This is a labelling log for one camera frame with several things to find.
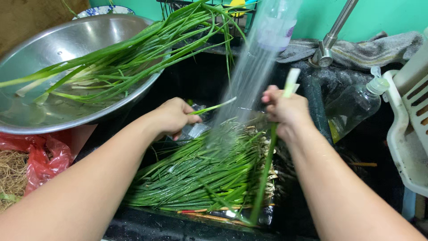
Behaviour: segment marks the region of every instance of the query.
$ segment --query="person's left hand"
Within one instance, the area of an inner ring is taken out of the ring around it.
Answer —
[[[183,99],[175,97],[147,113],[146,116],[153,121],[154,128],[159,128],[160,136],[172,135],[173,140],[176,141],[186,124],[202,122],[198,115],[187,115],[194,111]]]

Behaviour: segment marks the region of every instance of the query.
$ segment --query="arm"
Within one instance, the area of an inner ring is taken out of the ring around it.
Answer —
[[[96,151],[0,215],[2,240],[101,240],[147,147],[201,122],[174,98],[135,120]]]
[[[279,122],[321,240],[426,241],[401,215],[373,192],[340,158],[314,126],[307,100],[282,98],[270,86],[262,101]]]

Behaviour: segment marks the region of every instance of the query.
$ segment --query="stainless steel bowl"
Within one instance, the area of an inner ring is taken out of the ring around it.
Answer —
[[[107,14],[53,27],[21,43],[1,60],[0,81],[24,77],[52,64],[129,39],[152,22],[134,15]],[[127,97],[123,94],[97,104],[82,104],[54,95],[50,95],[42,106],[33,103],[64,74],[44,82],[24,97],[18,97],[15,92],[29,82],[0,88],[0,132],[49,133],[100,120],[144,97],[161,72],[136,83]],[[73,89],[72,93],[84,95],[93,90]]]

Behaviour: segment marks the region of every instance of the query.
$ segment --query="green wall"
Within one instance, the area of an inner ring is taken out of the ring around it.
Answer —
[[[89,0],[91,6],[109,5],[108,0]],[[153,20],[162,18],[156,0],[113,0]],[[303,0],[293,38],[322,39],[330,30],[346,0]],[[384,30],[389,35],[412,30],[423,32],[428,26],[428,0],[359,0],[339,39],[359,42]]]

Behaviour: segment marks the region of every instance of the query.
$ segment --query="scallion bunch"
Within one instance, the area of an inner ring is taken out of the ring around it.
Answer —
[[[165,21],[157,21],[135,35],[120,43],[97,50],[85,56],[54,64],[39,70],[31,75],[10,81],[0,82],[0,87],[10,86],[32,81],[29,85],[19,89],[17,94],[25,95],[44,81],[67,71],[67,75],[51,86],[36,103],[43,103],[49,94],[70,98],[83,103],[104,101],[120,93],[127,93],[128,89],[139,80],[148,77],[183,59],[194,56],[208,48],[225,44],[228,73],[229,62],[233,61],[229,42],[229,23],[235,24],[229,11],[242,6],[223,8],[204,4],[207,0],[200,0],[171,13]],[[215,24],[215,18],[221,16],[223,23]],[[206,35],[192,43],[188,38],[206,32]],[[225,41],[200,50],[207,40],[214,34],[221,32]],[[185,42],[186,45],[175,50],[172,47]],[[150,65],[153,60],[164,58],[161,62]],[[56,91],[63,84],[70,84],[72,88],[100,89],[97,93],[88,95],[73,95]]]
[[[207,147],[210,131],[176,149],[165,150],[172,154],[138,171],[123,203],[168,211],[213,211],[253,204],[269,145],[265,133],[233,121],[223,123],[216,131],[240,133],[230,143],[228,153],[224,153],[222,139]],[[276,177],[273,170],[270,173],[270,178]],[[273,185],[269,184],[265,198],[273,195]]]

